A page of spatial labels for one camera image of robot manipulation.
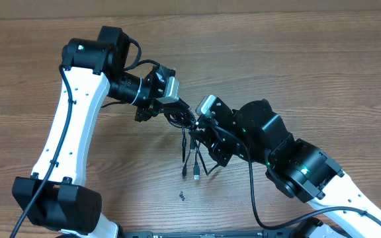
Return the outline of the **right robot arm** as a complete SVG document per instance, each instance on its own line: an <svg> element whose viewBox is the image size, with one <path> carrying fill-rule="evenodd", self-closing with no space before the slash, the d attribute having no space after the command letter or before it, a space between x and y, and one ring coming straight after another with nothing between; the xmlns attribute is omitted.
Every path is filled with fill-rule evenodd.
<svg viewBox="0 0 381 238"><path fill-rule="evenodd" d="M324 214L351 237L381 237L381 209L324 150L294 139L265 99L229 108L209 95L196 109L192 137L225 167L236 155L266 166L266 176L289 198L309 204L313 212L284 223L288 227Z"/></svg>

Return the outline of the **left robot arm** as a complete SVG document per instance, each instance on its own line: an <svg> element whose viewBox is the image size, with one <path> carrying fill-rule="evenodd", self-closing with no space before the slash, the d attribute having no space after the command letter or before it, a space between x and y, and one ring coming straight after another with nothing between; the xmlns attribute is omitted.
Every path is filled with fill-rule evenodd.
<svg viewBox="0 0 381 238"><path fill-rule="evenodd" d="M127 64L134 39L121 28L103 26L96 40L71 39L62 50L60 99L44 149L29 177L17 177L12 193L20 220L59 231L63 237L123 237L102 213L102 197L88 189L87 157L105 99L136 107L138 122L163 114L174 127L191 128L194 115L179 96L175 71L160 63L146 77Z"/></svg>

